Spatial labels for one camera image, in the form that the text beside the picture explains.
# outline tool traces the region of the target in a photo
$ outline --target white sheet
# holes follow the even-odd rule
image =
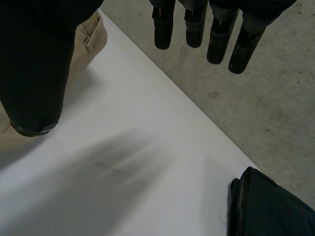
[[[225,236],[229,183],[253,163],[104,24],[59,125],[2,161],[0,235]]]

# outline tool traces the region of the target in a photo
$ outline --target white surface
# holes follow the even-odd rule
[[[225,236],[229,183],[253,163],[104,23],[60,124],[0,168],[0,235]]]

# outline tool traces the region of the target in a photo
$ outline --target khaki pants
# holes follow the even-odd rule
[[[76,74],[90,64],[106,43],[107,32],[104,28],[102,17],[97,11],[76,29],[75,47],[66,89],[75,80]],[[33,139],[24,137],[14,130],[10,125],[9,117],[0,103],[0,155],[31,142]]]

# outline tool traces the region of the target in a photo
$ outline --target dark cloth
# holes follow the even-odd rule
[[[103,0],[0,0],[0,100],[10,120],[38,132],[58,123],[76,26]]]
[[[251,167],[231,184],[229,236],[315,236],[315,212]]]

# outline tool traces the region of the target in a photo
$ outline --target gray floor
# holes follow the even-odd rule
[[[312,0],[297,2],[268,27],[241,75],[227,69],[241,15],[222,64],[212,65],[206,60],[210,9],[203,43],[192,49],[185,41],[185,11],[177,3],[166,51],[154,46],[148,0],[107,0],[101,9],[264,173],[315,209]]]

